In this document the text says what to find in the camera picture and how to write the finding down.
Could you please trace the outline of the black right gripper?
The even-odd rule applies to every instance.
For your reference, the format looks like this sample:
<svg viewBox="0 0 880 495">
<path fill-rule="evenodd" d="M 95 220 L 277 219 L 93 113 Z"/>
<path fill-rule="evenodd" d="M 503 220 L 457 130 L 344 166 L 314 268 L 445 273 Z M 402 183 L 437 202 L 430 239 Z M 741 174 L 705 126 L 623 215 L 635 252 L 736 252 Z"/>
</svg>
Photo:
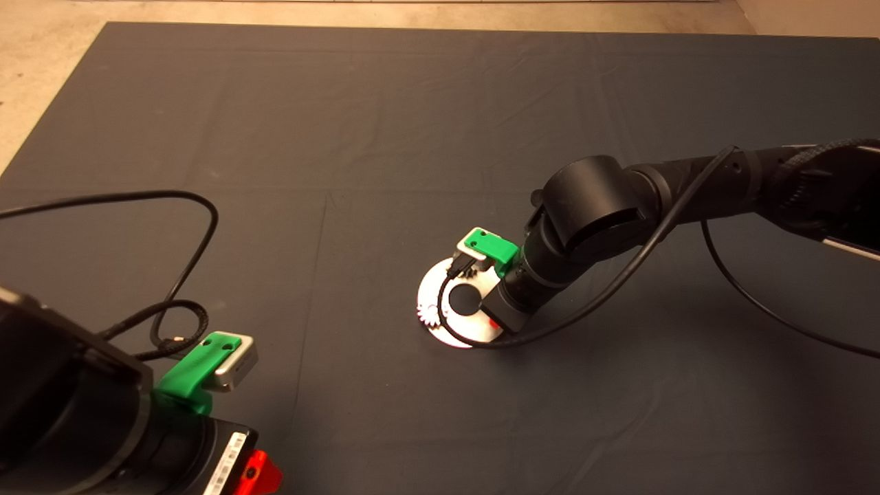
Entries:
<svg viewBox="0 0 880 495">
<path fill-rule="evenodd" d="M 487 326 L 502 329 L 506 334 L 521 335 L 529 324 L 534 311 L 519 305 L 505 289 L 493 289 L 482 298 L 481 310 L 487 314 Z"/>
</svg>

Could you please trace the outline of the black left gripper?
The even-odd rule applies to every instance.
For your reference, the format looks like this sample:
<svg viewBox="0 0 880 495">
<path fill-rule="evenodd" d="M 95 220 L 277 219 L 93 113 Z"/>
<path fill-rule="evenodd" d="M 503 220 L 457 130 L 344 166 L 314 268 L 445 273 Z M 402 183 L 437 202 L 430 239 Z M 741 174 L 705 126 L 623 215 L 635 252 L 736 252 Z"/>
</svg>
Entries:
<svg viewBox="0 0 880 495">
<path fill-rule="evenodd" d="M 260 433 L 244 425 L 216 425 L 201 494 L 274 494 L 282 488 L 283 473 L 265 451 L 254 450 Z"/>
</svg>

